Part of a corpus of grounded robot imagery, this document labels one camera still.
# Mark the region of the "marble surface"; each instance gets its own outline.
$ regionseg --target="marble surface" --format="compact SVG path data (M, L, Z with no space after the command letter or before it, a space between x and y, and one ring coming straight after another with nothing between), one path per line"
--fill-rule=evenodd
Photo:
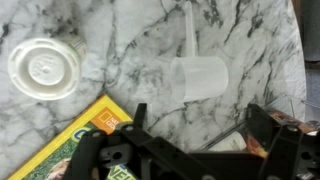
M179 104L168 67L185 55L183 0L0 0L0 179L103 93L130 115L149 103L146 129L195 150L243 118L248 103L305 98L301 42L291 1L192 0L200 56L218 56L230 82L218 98ZM31 37L75 33L88 44L81 83L40 101L10 82L10 51Z

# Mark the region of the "clear plastic cup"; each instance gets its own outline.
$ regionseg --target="clear plastic cup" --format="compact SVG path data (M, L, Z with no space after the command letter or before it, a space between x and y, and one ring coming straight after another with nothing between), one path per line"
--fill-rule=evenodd
M175 58L170 76L173 96L179 102L217 97L228 87L227 66L218 57Z
M85 56L86 45L77 36L34 38L12 51L8 71L23 93L40 100L56 100L77 88Z

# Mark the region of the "yellow magazine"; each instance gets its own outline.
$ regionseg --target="yellow magazine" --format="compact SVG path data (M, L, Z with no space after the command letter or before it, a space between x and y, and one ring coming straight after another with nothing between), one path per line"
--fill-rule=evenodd
M103 95L8 179L62 179L73 151L85 132L99 128L111 134L118 123L126 121L131 121L131 118L108 96ZM107 179L134 180L124 166L113 168Z

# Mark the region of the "gray marble veining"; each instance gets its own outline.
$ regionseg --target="gray marble veining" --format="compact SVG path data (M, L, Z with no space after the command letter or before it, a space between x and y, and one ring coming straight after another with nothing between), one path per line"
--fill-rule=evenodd
M241 120L248 103L281 93L305 98L305 71L291 1L192 0L200 56L218 56L230 82L218 98L171 99L168 67L185 55L183 0L1 0L0 179L106 93L133 115L149 103L146 129L185 151ZM88 57L75 93L39 101L10 82L10 51L31 37L83 36Z

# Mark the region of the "white plastic lid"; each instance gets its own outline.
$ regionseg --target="white plastic lid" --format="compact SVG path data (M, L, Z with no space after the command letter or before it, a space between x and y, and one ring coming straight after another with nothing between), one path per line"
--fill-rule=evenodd
M64 42L35 38L19 44L9 56L9 75L25 94L56 100L72 93L80 80L81 60Z

